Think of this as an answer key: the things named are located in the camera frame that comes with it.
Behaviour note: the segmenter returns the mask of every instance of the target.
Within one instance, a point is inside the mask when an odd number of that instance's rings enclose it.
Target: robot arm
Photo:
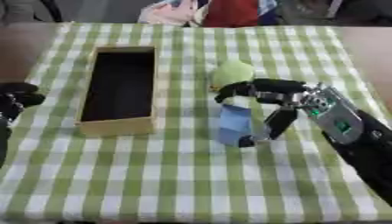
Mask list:
[[[301,94],[300,101],[293,101],[294,94]],[[228,85],[215,100],[222,102],[234,95],[254,96],[260,103],[281,106],[264,121],[266,139],[279,137],[297,119],[298,110],[303,110],[360,178],[392,206],[392,130],[357,109],[335,88],[259,79]],[[252,145],[252,140],[257,137],[244,141],[244,145]]]
[[[10,124],[22,111],[41,104],[45,97],[37,94],[38,88],[28,83],[6,83],[0,85],[0,168],[3,166],[11,135]]]
[[[362,110],[359,138],[348,144],[338,143],[326,132],[326,141],[351,165],[360,178],[392,206],[392,131]]]

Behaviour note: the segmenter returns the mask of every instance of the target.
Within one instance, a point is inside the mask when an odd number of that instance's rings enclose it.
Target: open box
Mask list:
[[[153,46],[97,47],[76,125],[89,137],[154,131]]]

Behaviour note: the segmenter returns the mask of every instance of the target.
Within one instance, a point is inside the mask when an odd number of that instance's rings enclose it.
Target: green checkered tablecloth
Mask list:
[[[155,45],[157,133],[85,138],[74,118],[95,46]],[[208,75],[240,59],[258,77],[323,81],[366,111],[389,115],[330,27],[201,29],[63,24],[30,76],[47,95],[15,122],[0,171],[0,217],[139,221],[391,220],[305,115],[279,139],[216,142],[220,105]],[[275,108],[248,104],[258,119]]]

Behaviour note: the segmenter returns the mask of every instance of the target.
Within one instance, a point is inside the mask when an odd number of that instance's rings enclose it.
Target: blue toy body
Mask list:
[[[222,144],[239,146],[241,137],[248,135],[251,135],[250,108],[222,105],[219,141]]]

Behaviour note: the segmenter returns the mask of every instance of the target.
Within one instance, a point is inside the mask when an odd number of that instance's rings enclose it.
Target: red shirt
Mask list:
[[[203,21],[205,27],[258,25],[258,0],[213,0]]]

